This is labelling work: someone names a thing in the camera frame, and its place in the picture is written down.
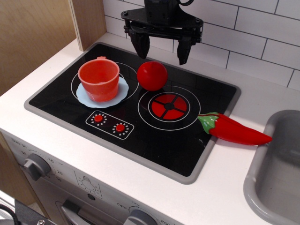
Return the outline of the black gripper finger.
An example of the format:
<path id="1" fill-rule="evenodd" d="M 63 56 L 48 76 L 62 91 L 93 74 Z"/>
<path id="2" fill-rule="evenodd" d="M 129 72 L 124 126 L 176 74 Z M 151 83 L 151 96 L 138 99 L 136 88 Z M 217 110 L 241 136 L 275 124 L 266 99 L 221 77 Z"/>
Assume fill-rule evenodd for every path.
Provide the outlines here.
<path id="1" fill-rule="evenodd" d="M 184 65 L 187 63 L 191 46 L 192 38 L 190 37 L 183 37 L 178 41 L 177 56 L 180 65 Z"/>
<path id="2" fill-rule="evenodd" d="M 131 30 L 130 39 L 138 56 L 145 59 L 150 49 L 149 35 Z"/>

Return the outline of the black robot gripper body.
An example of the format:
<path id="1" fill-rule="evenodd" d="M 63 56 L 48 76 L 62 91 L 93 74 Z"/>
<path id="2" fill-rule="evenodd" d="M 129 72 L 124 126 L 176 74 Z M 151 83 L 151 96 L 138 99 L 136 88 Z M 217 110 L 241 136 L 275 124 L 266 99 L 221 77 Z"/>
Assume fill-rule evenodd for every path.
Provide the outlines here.
<path id="1" fill-rule="evenodd" d="M 192 0 L 145 0 L 143 8 L 121 13 L 124 30 L 134 43 L 149 42 L 150 37 L 200 43 L 203 21 L 182 10 L 192 3 Z"/>

